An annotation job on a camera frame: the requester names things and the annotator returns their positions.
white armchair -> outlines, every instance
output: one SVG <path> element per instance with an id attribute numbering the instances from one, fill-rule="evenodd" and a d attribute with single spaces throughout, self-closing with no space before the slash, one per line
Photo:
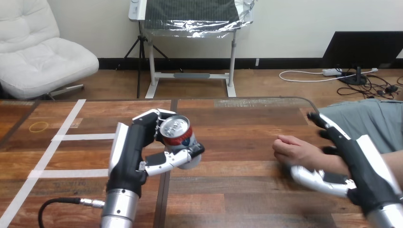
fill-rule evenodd
<path id="1" fill-rule="evenodd" d="M 98 59 L 59 38 L 47 0 L 0 0 L 0 84 L 18 99 L 82 88 L 55 89 L 97 72 Z"/>

black monitor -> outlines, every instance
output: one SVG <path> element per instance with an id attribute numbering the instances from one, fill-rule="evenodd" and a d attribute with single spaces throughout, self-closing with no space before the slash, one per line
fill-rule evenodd
<path id="1" fill-rule="evenodd" d="M 323 68 L 354 68 L 356 76 L 339 80 L 363 85 L 367 80 L 362 68 L 388 68 L 402 49 L 403 31 L 335 32 L 323 55 Z"/>

cable connector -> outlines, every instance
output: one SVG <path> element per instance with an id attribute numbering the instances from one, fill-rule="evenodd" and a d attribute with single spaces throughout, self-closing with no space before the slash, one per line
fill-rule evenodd
<path id="1" fill-rule="evenodd" d="M 97 199 L 80 199 L 80 204 L 93 208 L 104 208 L 105 202 Z"/>

tape line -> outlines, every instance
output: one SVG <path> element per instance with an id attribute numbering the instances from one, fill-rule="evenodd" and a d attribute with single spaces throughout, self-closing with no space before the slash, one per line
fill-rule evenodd
<path id="1" fill-rule="evenodd" d="M 64 135 L 67 133 L 70 125 L 73 123 L 77 114 L 80 112 L 83 107 L 85 100 L 78 100 L 76 105 L 71 110 L 70 114 L 65 119 L 64 123 L 60 127 L 57 135 Z M 39 160 L 34 170 L 43 171 L 48 165 L 50 159 L 55 153 L 56 149 L 60 145 L 61 141 L 51 141 L 49 147 L 46 149 L 42 158 Z M 18 191 L 17 195 L 14 197 L 10 205 L 7 207 L 6 211 L 0 218 L 0 227 L 8 227 L 10 222 L 13 220 L 14 216 L 17 214 L 18 210 L 21 208 L 25 199 L 28 197 L 32 188 L 35 186 L 35 183 L 38 181 L 38 177 L 27 178 L 25 183 L 22 185 L 21 189 Z"/>
<path id="2" fill-rule="evenodd" d="M 114 139 L 115 133 L 111 134 L 67 134 L 67 135 L 55 135 L 52 141 L 73 141 L 73 140 L 102 140 L 102 139 Z"/>
<path id="3" fill-rule="evenodd" d="M 33 170 L 29 178 L 88 178 L 107 177 L 108 169 L 99 170 Z"/>

white power cord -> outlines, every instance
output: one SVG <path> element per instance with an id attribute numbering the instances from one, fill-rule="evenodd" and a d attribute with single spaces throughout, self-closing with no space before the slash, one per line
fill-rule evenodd
<path id="1" fill-rule="evenodd" d="M 373 72 L 376 72 L 376 71 L 378 71 L 377 68 L 372 68 L 372 70 L 367 71 L 367 72 L 361 72 L 361 74 L 362 74 L 362 75 L 363 75 L 363 74 L 369 74 L 369 73 L 373 73 Z M 321 73 L 312 73 L 312 72 L 297 71 L 297 70 L 287 70 L 287 71 L 281 72 L 281 73 L 279 74 L 279 77 L 280 77 L 281 79 L 283 79 L 284 81 L 288 81 L 288 82 L 327 82 L 327 81 L 331 81 L 331 80 L 337 80 L 337 79 L 341 79 L 341 78 L 345 78 L 345 77 L 352 77 L 352 76 L 355 76 L 355 75 L 356 75 L 356 74 L 353 74 L 353 75 L 348 75 L 348 76 L 344 76 L 344 77 L 335 77 L 335 78 L 324 79 L 324 80 L 316 80 L 316 81 L 291 80 L 291 79 L 285 79 L 285 78 L 283 78 L 283 77 L 281 76 L 282 74 L 284 74 L 284 73 L 289 73 L 289 72 L 304 73 L 304 74 L 310 74 L 310 75 L 321 75 L 321 74 L 323 74 L 323 72 L 321 72 Z"/>

